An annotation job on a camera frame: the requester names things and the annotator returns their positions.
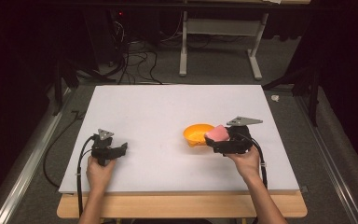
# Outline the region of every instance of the table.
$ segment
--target table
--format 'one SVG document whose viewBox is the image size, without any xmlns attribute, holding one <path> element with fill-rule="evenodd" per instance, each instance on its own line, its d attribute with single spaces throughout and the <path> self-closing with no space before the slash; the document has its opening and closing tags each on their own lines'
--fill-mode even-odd
<svg viewBox="0 0 358 224">
<path fill-rule="evenodd" d="M 263 120 L 249 129 L 263 148 L 268 189 L 285 216 L 305 216 L 296 177 L 258 85 L 97 87 L 60 192 L 76 192 L 74 164 L 79 149 L 99 127 L 114 132 L 116 144 L 129 142 L 108 187 L 104 217 L 254 217 L 247 187 L 234 163 L 208 147 L 189 147 L 182 136 L 191 124 L 217 126 L 237 116 Z M 82 186 L 86 193 L 85 175 Z M 58 215 L 77 217 L 76 202 L 76 196 L 63 194 Z"/>
<path fill-rule="evenodd" d="M 307 207 L 301 192 L 271 194 L 284 217 L 304 217 Z M 77 218 L 77 195 L 63 194 L 57 215 Z M 102 217 L 117 218 L 238 218 L 256 217 L 250 195 L 106 195 Z"/>
<path fill-rule="evenodd" d="M 224 2 L 224 3 L 260 3 L 268 4 L 269 1 L 257 0 L 203 0 L 202 2 Z M 310 3 L 310 0 L 289 0 L 281 1 L 282 4 L 302 4 Z M 187 34 L 206 34 L 206 35 L 247 35 L 255 38 L 254 46 L 247 49 L 249 62 L 252 67 L 255 80 L 261 80 L 261 72 L 255 57 L 261 37 L 267 24 L 268 13 L 260 14 L 259 21 L 234 21 L 234 20 L 211 20 L 211 19 L 191 19 L 187 16 L 187 11 L 183 12 L 182 29 L 182 49 L 180 56 L 179 76 L 185 77 L 187 74 Z"/>
</svg>

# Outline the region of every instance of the pink object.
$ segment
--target pink object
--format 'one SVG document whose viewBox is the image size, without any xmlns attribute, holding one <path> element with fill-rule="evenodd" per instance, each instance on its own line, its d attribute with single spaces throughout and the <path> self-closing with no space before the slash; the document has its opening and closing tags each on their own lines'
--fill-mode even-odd
<svg viewBox="0 0 358 224">
<path fill-rule="evenodd" d="M 227 129 L 223 125 L 216 126 L 212 130 L 208 131 L 205 136 L 215 142 L 227 141 L 229 139 Z"/>
</svg>

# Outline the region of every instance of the orange object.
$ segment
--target orange object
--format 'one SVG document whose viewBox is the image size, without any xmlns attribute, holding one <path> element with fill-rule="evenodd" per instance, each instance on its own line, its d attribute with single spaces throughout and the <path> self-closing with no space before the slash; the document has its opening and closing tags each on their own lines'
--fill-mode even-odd
<svg viewBox="0 0 358 224">
<path fill-rule="evenodd" d="M 194 124 L 191 126 L 188 126 L 183 131 L 183 136 L 187 140 L 187 143 L 190 147 L 195 146 L 205 146 L 205 133 L 212 130 L 214 126 L 210 124 Z"/>
</svg>

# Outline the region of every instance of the white board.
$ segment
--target white board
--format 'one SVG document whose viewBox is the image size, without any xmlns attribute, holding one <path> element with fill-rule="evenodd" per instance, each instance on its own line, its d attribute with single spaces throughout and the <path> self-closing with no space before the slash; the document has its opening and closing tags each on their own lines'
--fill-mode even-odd
<svg viewBox="0 0 358 224">
<path fill-rule="evenodd" d="M 76 167 L 86 140 L 98 129 L 115 133 L 113 147 L 128 142 L 108 192 L 243 191 L 235 164 L 210 147 L 189 147 L 183 131 L 237 116 L 262 119 L 249 125 L 267 162 L 268 189 L 298 190 L 265 94 L 256 85 L 158 85 L 96 87 L 59 192 L 76 192 Z M 89 191 L 87 157 L 82 189 Z"/>
</svg>

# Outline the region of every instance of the metal rail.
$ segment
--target metal rail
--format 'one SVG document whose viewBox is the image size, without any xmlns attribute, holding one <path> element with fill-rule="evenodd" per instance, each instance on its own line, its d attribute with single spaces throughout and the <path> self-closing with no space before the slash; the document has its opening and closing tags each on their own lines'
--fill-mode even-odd
<svg viewBox="0 0 358 224">
<path fill-rule="evenodd" d="M 65 109 L 66 105 L 72 98 L 73 93 L 69 92 L 69 89 L 67 89 L 65 95 L 68 95 L 68 97 L 65 100 L 62 110 Z M 45 134 L 41 139 L 38 139 L 38 142 L 34 147 L 34 151 L 22 169 L 19 178 L 14 184 L 11 192 L 8 194 L 7 199 L 0 210 L 0 224 L 8 223 L 17 207 L 20 205 L 21 199 L 34 177 L 36 168 L 44 155 L 46 148 L 48 147 L 48 142 L 51 139 L 51 136 L 53 135 L 61 117 L 62 111 L 60 111 L 57 116 L 48 120 L 49 126 L 44 130 Z"/>
<path fill-rule="evenodd" d="M 331 182 L 336 189 L 338 198 L 341 200 L 351 223 L 358 224 L 358 207 L 352 198 L 350 189 L 348 188 L 345 180 L 342 178 L 341 173 L 336 167 L 334 159 L 331 156 L 327 145 L 324 143 L 321 133 L 317 127 L 313 126 L 312 121 L 308 117 L 308 109 L 304 99 L 301 96 L 297 96 L 295 99 L 298 107 L 303 112 L 304 118 L 310 126 L 310 130 L 312 131 L 313 136 L 318 144 L 320 154 L 322 156 L 322 161 L 328 175 L 330 176 Z"/>
</svg>

